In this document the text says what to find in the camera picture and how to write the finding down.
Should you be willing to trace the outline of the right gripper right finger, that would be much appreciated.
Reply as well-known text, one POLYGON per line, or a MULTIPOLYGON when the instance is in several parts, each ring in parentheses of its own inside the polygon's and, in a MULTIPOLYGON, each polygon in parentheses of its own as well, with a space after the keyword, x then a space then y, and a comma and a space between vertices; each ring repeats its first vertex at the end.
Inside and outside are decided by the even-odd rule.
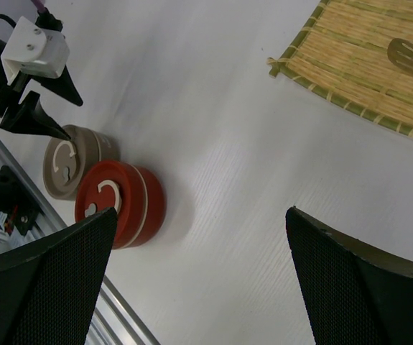
POLYGON ((316 344, 413 344, 413 261, 295 207, 286 233, 316 344))

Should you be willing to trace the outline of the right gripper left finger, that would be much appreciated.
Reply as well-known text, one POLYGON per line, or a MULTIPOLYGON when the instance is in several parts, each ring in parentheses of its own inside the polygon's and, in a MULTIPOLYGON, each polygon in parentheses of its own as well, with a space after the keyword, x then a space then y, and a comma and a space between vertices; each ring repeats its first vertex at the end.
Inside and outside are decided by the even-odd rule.
POLYGON ((0 254, 0 344, 84 344, 116 228, 107 208, 0 254))

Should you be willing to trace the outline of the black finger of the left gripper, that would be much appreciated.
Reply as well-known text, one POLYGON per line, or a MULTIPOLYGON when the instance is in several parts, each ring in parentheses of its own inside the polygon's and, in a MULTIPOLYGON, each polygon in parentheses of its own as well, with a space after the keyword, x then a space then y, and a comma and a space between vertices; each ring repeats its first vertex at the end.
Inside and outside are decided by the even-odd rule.
POLYGON ((59 78, 32 76, 32 79, 37 81, 43 88, 46 88, 66 101, 76 106, 83 105, 83 100, 73 83, 67 66, 65 66, 59 78))

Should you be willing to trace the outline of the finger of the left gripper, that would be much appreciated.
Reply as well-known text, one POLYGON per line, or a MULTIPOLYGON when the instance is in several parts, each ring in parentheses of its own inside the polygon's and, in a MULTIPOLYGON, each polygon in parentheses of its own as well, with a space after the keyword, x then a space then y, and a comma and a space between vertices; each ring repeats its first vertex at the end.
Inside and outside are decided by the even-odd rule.
POLYGON ((0 128, 14 134, 49 136, 70 141, 70 135, 44 111, 40 95, 34 91, 30 91, 20 104, 6 110, 0 128))

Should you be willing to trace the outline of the grey round lid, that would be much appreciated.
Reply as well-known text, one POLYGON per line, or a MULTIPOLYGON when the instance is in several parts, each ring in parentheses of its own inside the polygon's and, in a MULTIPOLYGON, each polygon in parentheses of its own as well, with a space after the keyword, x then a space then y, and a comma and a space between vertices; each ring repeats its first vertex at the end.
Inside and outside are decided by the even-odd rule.
POLYGON ((52 198, 73 201, 81 180, 100 160, 100 149, 92 130, 74 125, 63 129, 71 140, 50 140, 43 161, 43 182, 52 198))

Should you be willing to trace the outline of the red round lid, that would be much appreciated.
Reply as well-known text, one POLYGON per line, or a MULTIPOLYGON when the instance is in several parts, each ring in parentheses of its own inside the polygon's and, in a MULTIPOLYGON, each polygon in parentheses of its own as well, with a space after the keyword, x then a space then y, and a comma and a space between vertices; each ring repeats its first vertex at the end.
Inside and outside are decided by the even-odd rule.
POLYGON ((135 247, 148 214, 148 187, 140 167, 104 160, 88 171, 75 199, 75 220, 105 208, 117 215, 114 249, 135 247))

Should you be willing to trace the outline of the metal tongs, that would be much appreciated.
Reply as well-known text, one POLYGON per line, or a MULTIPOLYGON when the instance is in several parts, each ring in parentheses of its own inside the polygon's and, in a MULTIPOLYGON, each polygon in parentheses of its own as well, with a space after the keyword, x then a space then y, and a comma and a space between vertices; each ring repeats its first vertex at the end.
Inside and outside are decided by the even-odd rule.
POLYGON ((387 57, 393 65, 413 76, 413 43, 394 38, 387 47, 387 57))

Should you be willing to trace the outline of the steel round container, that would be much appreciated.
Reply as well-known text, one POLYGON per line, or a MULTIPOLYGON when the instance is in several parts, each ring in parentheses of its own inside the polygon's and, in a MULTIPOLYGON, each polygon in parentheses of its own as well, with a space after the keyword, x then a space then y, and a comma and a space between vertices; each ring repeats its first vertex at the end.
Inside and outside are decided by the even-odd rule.
POLYGON ((100 132, 94 132, 94 135, 98 144, 99 161, 119 161, 121 153, 117 141, 114 138, 100 132))
POLYGON ((161 229, 166 215, 166 196, 157 176, 145 167, 135 166, 144 186, 144 214, 136 236, 129 247, 138 247, 151 240, 161 229))

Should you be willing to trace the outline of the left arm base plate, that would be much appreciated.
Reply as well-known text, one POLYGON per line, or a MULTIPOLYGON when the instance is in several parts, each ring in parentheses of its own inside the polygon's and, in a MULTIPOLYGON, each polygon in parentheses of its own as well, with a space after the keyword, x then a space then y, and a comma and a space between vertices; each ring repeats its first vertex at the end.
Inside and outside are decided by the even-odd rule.
POLYGON ((9 225, 22 236, 33 230, 40 207, 21 179, 7 165, 0 169, 2 211, 8 215, 9 225))

